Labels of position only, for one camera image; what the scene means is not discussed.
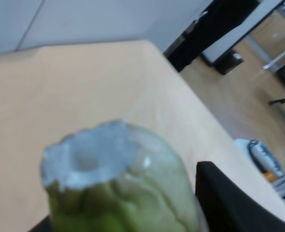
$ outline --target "green vegetable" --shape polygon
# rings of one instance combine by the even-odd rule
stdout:
[[[205,232],[181,159],[154,133],[114,121],[45,150],[54,232]]]

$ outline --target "wooden floor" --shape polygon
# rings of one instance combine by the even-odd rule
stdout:
[[[200,58],[181,75],[234,139],[264,141],[285,170],[285,104],[268,105],[270,100],[285,98],[285,88],[262,69],[245,42],[236,50],[245,62],[225,76]]]

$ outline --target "chair leg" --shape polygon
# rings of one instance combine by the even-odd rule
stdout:
[[[283,99],[278,99],[278,100],[274,100],[274,101],[270,101],[269,105],[273,105],[275,103],[280,103],[280,104],[284,104],[285,103],[285,98]]]

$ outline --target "table top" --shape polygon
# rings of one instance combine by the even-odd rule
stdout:
[[[285,221],[285,204],[200,99],[144,41],[42,47],[0,56],[0,232],[27,231],[48,213],[39,177],[45,146],[124,118],[165,138],[195,189],[213,161]]]

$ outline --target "cut vegetable end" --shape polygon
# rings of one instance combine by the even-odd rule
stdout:
[[[124,121],[82,130],[45,149],[42,183],[49,187],[58,182],[63,192],[115,179],[134,162],[136,150]]]

